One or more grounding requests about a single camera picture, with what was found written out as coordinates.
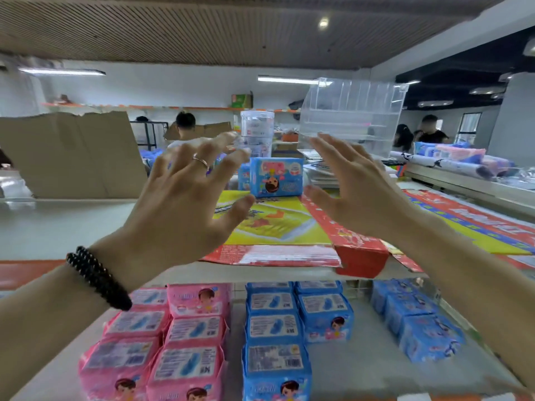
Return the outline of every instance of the window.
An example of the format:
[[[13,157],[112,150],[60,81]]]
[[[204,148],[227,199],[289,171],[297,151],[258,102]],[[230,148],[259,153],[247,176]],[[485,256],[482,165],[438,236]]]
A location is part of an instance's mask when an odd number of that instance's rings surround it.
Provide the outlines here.
[[[468,142],[470,145],[473,145],[473,142],[476,140],[479,118],[481,118],[480,112],[464,114],[454,143]]]

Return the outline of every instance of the left hand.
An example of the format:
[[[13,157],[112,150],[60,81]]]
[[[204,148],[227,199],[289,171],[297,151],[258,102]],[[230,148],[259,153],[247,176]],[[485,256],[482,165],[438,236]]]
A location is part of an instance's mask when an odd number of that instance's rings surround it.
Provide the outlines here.
[[[206,175],[236,138],[224,133],[197,149],[183,144],[160,155],[149,180],[124,226],[95,243],[90,251],[129,290],[136,289],[165,269],[194,262],[222,245],[248,215],[252,195],[236,201],[213,219],[217,200],[249,152],[236,150]]]

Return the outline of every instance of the slatted ceiling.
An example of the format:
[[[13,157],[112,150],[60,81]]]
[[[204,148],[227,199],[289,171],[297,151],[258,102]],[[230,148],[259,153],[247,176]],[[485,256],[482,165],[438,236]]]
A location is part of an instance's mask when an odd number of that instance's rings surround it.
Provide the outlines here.
[[[48,59],[356,69],[499,1],[0,0],[0,51]],[[326,3],[330,25],[318,31],[325,10],[314,6]]]

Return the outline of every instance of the black ceiling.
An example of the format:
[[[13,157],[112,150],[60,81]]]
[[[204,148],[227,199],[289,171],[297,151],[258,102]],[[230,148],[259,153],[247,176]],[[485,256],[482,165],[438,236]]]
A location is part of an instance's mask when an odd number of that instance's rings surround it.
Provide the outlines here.
[[[421,80],[413,84],[405,98],[407,109],[451,109],[499,105],[491,95],[474,95],[476,87],[506,86],[498,78],[508,72],[535,72],[535,58],[522,54],[528,40],[535,36],[535,26],[498,40],[457,53],[443,60],[400,74],[400,83]],[[453,100],[444,107],[419,108],[420,101]]]

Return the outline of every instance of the black shirt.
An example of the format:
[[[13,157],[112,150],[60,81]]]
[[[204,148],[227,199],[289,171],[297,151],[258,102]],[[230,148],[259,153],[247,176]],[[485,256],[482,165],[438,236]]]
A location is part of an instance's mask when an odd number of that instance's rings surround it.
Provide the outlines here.
[[[442,131],[436,131],[432,134],[426,134],[424,131],[418,130],[414,133],[414,139],[418,139],[418,142],[425,143],[442,143],[444,138],[448,136]]]

